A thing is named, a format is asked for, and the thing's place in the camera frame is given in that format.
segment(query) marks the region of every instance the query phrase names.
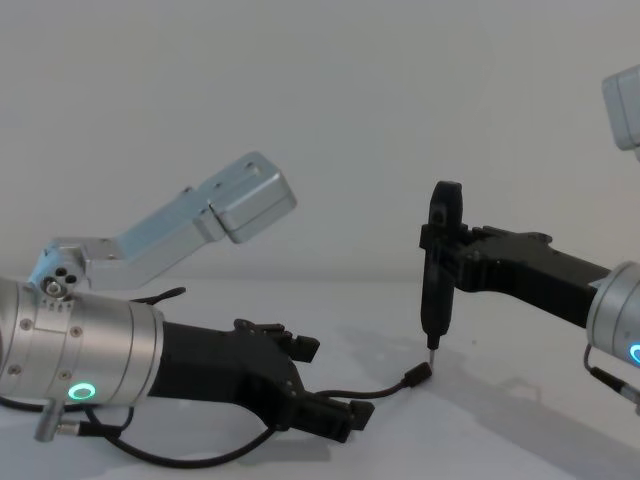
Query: green led ring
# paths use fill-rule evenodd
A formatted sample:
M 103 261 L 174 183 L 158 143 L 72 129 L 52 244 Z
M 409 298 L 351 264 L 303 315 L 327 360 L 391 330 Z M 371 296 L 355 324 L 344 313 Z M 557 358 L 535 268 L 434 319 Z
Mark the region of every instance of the green led ring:
M 96 394 L 96 387 L 90 383 L 78 383 L 69 389 L 69 398 L 72 400 L 88 400 Z

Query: cable connector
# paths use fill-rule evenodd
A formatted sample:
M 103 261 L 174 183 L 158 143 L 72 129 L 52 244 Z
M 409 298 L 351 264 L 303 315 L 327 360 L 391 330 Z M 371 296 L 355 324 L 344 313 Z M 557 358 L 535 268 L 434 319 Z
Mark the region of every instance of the cable connector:
M 416 365 L 407 373 L 404 374 L 402 382 L 410 388 L 417 387 L 421 383 L 425 382 L 432 375 L 431 367 L 427 362 L 423 362 L 420 365 Z

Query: silver cylinder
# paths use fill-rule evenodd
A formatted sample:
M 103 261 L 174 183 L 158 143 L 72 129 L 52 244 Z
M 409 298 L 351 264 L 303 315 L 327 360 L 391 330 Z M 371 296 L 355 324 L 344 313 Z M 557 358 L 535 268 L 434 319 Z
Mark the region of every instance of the silver cylinder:
M 640 367 L 640 265 L 626 262 L 598 285 L 587 317 L 589 343 Z
M 132 405 L 158 371 L 163 320 L 149 305 L 55 300 L 0 278 L 0 395 Z

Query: black plastic part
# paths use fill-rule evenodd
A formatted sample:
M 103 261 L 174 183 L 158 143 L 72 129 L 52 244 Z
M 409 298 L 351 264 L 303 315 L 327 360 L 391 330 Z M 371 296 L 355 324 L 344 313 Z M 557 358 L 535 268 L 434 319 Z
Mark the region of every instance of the black plastic part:
M 79 437 L 120 438 L 123 428 L 118 425 L 103 425 L 92 422 L 80 422 Z
M 431 202 L 420 237 L 427 255 L 421 321 L 429 348 L 437 348 L 449 328 L 453 286 L 501 292 L 586 327 L 596 293 L 590 284 L 606 277 L 608 269 L 554 250 L 543 233 L 469 229 L 461 222 L 459 184 L 439 182 Z M 434 211 L 441 215 L 434 219 Z
M 620 393 L 622 388 L 627 385 L 624 380 L 620 380 L 618 377 L 614 377 L 609 372 L 605 372 L 598 367 L 592 367 L 589 373 L 617 393 Z
M 405 373 L 403 382 L 407 387 L 413 388 L 431 377 L 432 373 L 429 364 L 423 362 Z
M 346 441 L 373 411 L 307 392 L 291 359 L 311 361 L 319 342 L 282 325 L 236 320 L 221 332 L 164 323 L 164 347 L 150 396 L 233 403 L 277 430 L 296 428 Z

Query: silver metal bracket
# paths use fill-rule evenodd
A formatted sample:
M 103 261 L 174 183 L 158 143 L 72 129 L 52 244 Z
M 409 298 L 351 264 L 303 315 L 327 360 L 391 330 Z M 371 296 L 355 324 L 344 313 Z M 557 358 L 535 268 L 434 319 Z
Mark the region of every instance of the silver metal bracket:
M 135 289 L 207 243 L 246 242 L 295 206 L 282 172 L 249 153 L 117 237 L 54 239 L 29 281 L 57 299 L 85 277 L 92 290 Z

